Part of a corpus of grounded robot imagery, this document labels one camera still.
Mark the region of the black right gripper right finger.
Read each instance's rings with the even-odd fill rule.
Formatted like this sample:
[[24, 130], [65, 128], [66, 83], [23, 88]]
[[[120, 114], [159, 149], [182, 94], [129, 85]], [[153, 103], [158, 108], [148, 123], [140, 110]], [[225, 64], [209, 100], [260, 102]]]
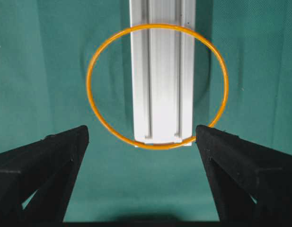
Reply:
[[196, 144], [220, 221], [292, 224], [292, 155], [204, 125]]

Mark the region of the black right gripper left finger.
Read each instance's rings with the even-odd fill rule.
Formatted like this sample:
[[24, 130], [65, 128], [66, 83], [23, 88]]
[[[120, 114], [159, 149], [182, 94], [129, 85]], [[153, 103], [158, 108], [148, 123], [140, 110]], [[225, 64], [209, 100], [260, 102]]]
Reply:
[[88, 144], [82, 125], [0, 153], [0, 223], [63, 222]]

